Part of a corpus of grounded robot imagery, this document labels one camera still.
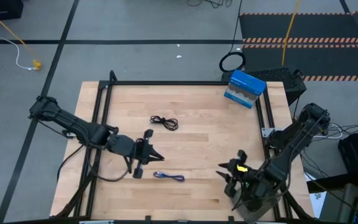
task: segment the black equipment box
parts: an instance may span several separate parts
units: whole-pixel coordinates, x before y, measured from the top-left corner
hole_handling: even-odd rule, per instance
[[[22,0],[0,0],[0,20],[22,17]]]

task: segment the wooden tabletop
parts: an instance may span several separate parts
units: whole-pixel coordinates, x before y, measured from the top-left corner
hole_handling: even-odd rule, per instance
[[[84,82],[75,115],[91,121],[98,82]],[[283,84],[267,83],[274,122],[278,128],[291,124]],[[119,127],[120,134],[136,139],[146,129],[153,129],[150,143],[165,157],[163,162],[143,166],[143,178],[127,175],[119,182],[98,180],[93,205],[93,219],[144,220],[219,220],[232,215],[232,203],[224,194],[225,181],[215,173],[219,163],[237,156],[239,149],[248,155],[246,164],[257,169],[264,161],[259,123],[255,107],[251,110],[223,97],[226,86],[116,85],[112,88],[107,124]],[[264,112],[265,103],[260,97]],[[102,99],[99,120],[103,110]],[[150,124],[152,115],[176,118],[179,128],[169,131],[160,124]],[[79,144],[68,140],[65,157]],[[85,150],[80,151],[63,167],[58,181],[51,215],[57,214],[78,188]],[[103,151],[99,174],[120,176],[126,169],[121,156]],[[153,172],[184,175],[185,182],[157,179]],[[303,167],[299,157],[292,164],[290,192],[303,209],[313,215]],[[84,195],[85,214],[88,193]],[[280,204],[282,217],[285,216]],[[272,210],[261,220],[273,220]]]

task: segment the blue box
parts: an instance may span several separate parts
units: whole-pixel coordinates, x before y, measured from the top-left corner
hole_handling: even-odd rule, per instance
[[[265,88],[266,83],[264,81],[235,70],[231,75],[224,96],[251,109]]]

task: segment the black metal frame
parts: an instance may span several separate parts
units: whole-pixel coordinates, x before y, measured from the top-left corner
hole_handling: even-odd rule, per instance
[[[225,82],[225,81],[210,81],[210,82],[206,82],[206,81],[118,81],[114,72],[110,71],[110,80],[99,82],[98,93],[96,95],[96,102],[95,102],[94,111],[93,111],[93,118],[92,118],[93,122],[96,122],[96,120],[97,120],[99,105],[101,102],[101,95],[102,95],[104,88],[107,86],[106,100],[104,102],[102,122],[101,122],[102,124],[106,124],[113,85],[228,85],[228,82]],[[269,94],[268,94],[267,89],[264,91],[264,100],[265,100],[265,105],[266,105],[269,126],[271,128],[274,128],[273,113],[272,113],[272,108],[270,105],[270,99],[269,99]],[[269,149],[266,148],[266,145],[264,144],[264,137],[262,135],[262,128],[264,128],[265,125],[264,125],[264,118],[263,118],[262,109],[261,109],[259,99],[255,102],[255,105],[256,105],[256,110],[257,110],[257,114],[258,114],[258,120],[259,120],[259,126],[260,126],[260,136],[262,139],[262,145],[264,147],[265,158],[269,159],[270,158]],[[83,184],[85,177],[88,173],[88,166],[86,164],[86,161],[90,158],[90,154],[91,154],[91,149],[86,149],[84,164],[83,164],[83,168],[82,168],[83,173],[81,173],[80,185]],[[98,171],[98,168],[99,168],[100,155],[101,155],[101,150],[97,149],[95,159],[94,159],[94,165],[93,165],[93,167],[96,168],[96,170],[95,170],[96,172]],[[96,177],[94,177],[94,179],[91,181],[91,187],[89,189],[88,203],[86,206],[86,215],[85,215],[86,217],[91,217],[91,214],[92,214],[94,194],[95,194],[95,190],[96,190],[96,181],[97,181]],[[284,199],[284,205],[285,205],[285,213],[287,215],[287,218],[293,218],[292,210],[290,208],[290,205],[288,204],[287,199]],[[80,210],[81,210],[81,200],[79,200],[76,205],[74,216],[80,215]],[[280,216],[280,210],[278,209],[278,205],[274,206],[273,212],[274,212],[274,217],[275,217],[276,221],[282,219],[282,217]]]
[[[108,118],[109,104],[111,101],[112,87],[114,85],[228,85],[228,82],[225,82],[225,81],[210,81],[210,82],[208,82],[208,81],[118,81],[114,72],[110,71],[110,79],[108,81],[99,81],[98,92],[96,94],[96,100],[95,100],[95,105],[94,105],[92,122],[97,122],[100,104],[101,104],[101,96],[103,94],[104,89],[107,88],[106,99],[104,101],[103,115],[102,115],[102,120],[101,120],[102,124],[106,124],[106,121]],[[264,100],[265,100],[265,104],[266,104],[267,119],[268,119],[269,126],[271,128],[274,128],[273,113],[272,113],[269,94],[268,94],[267,89],[264,91]],[[258,114],[258,120],[259,120],[259,126],[260,126],[260,136],[261,136],[261,140],[262,140],[262,145],[264,147],[265,158],[268,159],[268,158],[270,158],[270,154],[269,154],[269,149],[267,149],[266,145],[264,144],[264,137],[262,134],[262,128],[265,127],[265,124],[264,124],[264,117],[263,117],[263,113],[262,113],[262,107],[260,105],[260,99],[258,99],[255,102],[255,107],[257,110],[257,114]],[[101,158],[101,150],[99,150],[99,149],[96,149],[96,150],[97,151],[96,151],[96,154],[94,157],[93,169],[97,173],[97,171],[99,169],[100,158]],[[87,201],[85,216],[80,216],[81,204],[82,204],[82,195],[80,195],[80,198],[77,200],[77,203],[75,205],[73,217],[67,217],[68,214],[70,213],[70,212],[68,212],[68,213],[65,213],[65,217],[51,217],[50,219],[46,219],[46,220],[31,220],[31,221],[19,222],[19,223],[28,223],[28,224],[30,224],[30,223],[31,224],[32,223],[53,223],[53,224],[55,224],[55,223],[71,223],[71,222],[78,223],[78,221],[91,220],[94,195],[95,195],[96,183],[97,183],[96,176],[93,176],[92,179],[89,181],[89,177],[90,177],[89,167],[88,167],[86,161],[88,159],[90,159],[91,151],[92,151],[92,149],[90,149],[90,148],[86,149],[86,153],[84,156],[84,163],[83,163],[83,167],[82,167],[82,173],[81,173],[81,180],[80,180],[80,186],[84,187],[84,188],[87,188],[87,182],[91,183],[91,186],[89,188],[89,197],[88,197],[88,201]],[[280,211],[278,209],[278,205],[276,205],[273,208],[274,217],[275,217],[274,222],[278,222],[278,223],[283,223],[283,222],[285,222],[285,223],[329,223],[329,222],[320,222],[320,221],[316,221],[316,220],[294,219],[292,217],[292,210],[291,210],[291,207],[290,207],[287,199],[284,199],[284,204],[285,204],[285,213],[286,213],[287,217],[282,218],[280,216]],[[185,222],[186,224],[204,224],[204,223],[205,224],[207,224],[207,223],[237,224],[237,223],[244,223],[243,221],[234,221],[233,216],[229,216],[227,221],[178,221],[178,220],[160,221],[160,220],[151,220],[151,216],[146,216],[145,220],[114,220],[114,223],[123,223],[123,224],[124,223],[139,223],[139,224],[151,224],[151,223],[168,224],[169,223],[169,224],[171,224],[171,223],[176,223],[176,222],[178,222],[178,223]]]

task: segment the coiled black cable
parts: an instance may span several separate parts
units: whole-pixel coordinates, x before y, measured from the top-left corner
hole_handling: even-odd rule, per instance
[[[231,52],[233,50],[233,47],[234,47],[234,41],[236,40],[236,32],[237,32],[237,26],[239,24],[239,20],[240,20],[240,12],[241,12],[241,4],[242,4],[242,0],[240,0],[240,6],[239,6],[239,11],[237,13],[237,19],[236,19],[236,28],[234,28],[234,35],[233,35],[233,40],[231,42],[231,48],[229,50],[229,53],[227,53],[222,59],[221,61],[219,62],[219,69],[222,71],[222,72],[233,72],[234,70],[241,70],[243,68],[246,67],[246,56],[242,53],[242,52]],[[233,70],[226,70],[223,68],[223,62],[225,61],[225,59],[227,59],[229,56],[232,56],[232,55],[238,55],[241,57],[242,59],[242,62],[240,64],[240,66],[238,66],[236,69],[233,69]]]
[[[151,116],[150,123],[152,124],[163,124],[170,131],[174,131],[179,128],[178,120],[175,118],[165,119],[160,116]]]

